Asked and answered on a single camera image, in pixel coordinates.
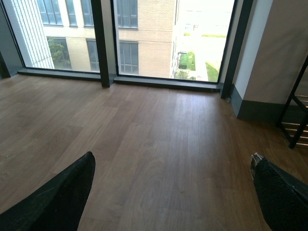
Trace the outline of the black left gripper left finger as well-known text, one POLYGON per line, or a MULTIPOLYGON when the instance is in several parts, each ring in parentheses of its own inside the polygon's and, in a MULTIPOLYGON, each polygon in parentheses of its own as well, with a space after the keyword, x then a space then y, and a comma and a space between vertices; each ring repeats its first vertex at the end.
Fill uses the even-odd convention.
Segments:
POLYGON ((87 152, 0 215, 2 231, 76 231, 89 197, 95 157, 87 152))

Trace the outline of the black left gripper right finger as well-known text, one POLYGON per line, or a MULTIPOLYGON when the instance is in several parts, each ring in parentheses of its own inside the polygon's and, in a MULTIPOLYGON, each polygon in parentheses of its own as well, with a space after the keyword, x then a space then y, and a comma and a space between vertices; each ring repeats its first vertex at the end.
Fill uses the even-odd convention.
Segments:
POLYGON ((263 218, 273 231, 308 229, 308 185, 260 154, 251 155, 251 173, 263 218))

